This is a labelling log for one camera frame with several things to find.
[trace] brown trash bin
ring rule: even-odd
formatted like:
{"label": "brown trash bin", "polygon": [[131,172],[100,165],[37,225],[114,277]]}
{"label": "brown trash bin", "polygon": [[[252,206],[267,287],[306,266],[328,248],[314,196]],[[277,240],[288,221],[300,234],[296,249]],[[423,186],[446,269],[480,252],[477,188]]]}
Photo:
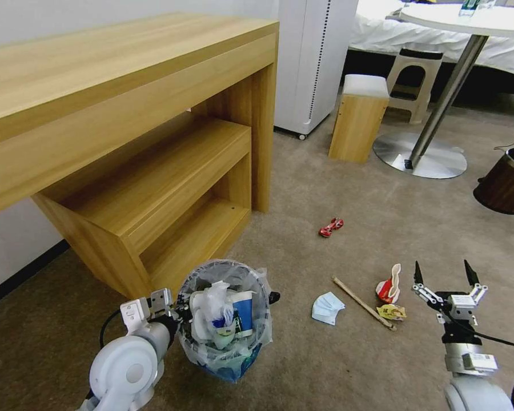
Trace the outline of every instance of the brown trash bin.
{"label": "brown trash bin", "polygon": [[473,192],[476,200],[493,211],[514,214],[514,148],[508,149],[478,181]]}

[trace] white cabinet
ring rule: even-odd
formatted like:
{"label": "white cabinet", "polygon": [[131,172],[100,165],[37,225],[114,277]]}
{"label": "white cabinet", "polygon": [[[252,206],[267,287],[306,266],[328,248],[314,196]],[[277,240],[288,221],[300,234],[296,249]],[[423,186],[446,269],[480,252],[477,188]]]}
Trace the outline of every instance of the white cabinet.
{"label": "white cabinet", "polygon": [[274,125],[304,138],[335,107],[358,0],[281,0]]}

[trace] step stool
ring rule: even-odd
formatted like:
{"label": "step stool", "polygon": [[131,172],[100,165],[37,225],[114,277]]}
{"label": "step stool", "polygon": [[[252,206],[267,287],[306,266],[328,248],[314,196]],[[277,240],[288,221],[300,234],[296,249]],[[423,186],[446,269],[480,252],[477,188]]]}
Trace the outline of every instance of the step stool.
{"label": "step stool", "polygon": [[365,163],[388,105],[384,77],[347,74],[329,157]]}
{"label": "step stool", "polygon": [[[396,56],[392,70],[388,74],[387,86],[390,94],[389,107],[401,108],[411,112],[409,122],[419,124],[427,112],[430,92],[440,69],[443,53],[416,51],[403,48]],[[424,70],[423,80],[418,87],[396,84],[398,76],[407,67],[417,66]]]}

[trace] white wall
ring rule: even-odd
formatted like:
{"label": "white wall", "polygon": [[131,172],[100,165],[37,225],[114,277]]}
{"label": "white wall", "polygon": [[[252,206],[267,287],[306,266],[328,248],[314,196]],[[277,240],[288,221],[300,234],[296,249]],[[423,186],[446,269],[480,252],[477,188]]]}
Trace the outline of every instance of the white wall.
{"label": "white wall", "polygon": [[31,199],[0,212],[0,283],[61,241]]}
{"label": "white wall", "polygon": [[[278,17],[279,0],[0,0],[0,45],[172,11]],[[0,212],[0,283],[61,240],[25,199]]]}
{"label": "white wall", "polygon": [[277,18],[280,0],[0,0],[0,44],[172,11]]}

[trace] white cushion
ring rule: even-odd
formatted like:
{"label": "white cushion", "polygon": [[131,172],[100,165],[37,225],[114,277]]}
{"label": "white cushion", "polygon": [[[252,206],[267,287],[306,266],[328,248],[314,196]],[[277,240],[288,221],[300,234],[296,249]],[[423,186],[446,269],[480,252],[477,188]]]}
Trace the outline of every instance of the white cushion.
{"label": "white cushion", "polygon": [[387,80],[380,76],[347,74],[344,77],[343,94],[388,98]]}

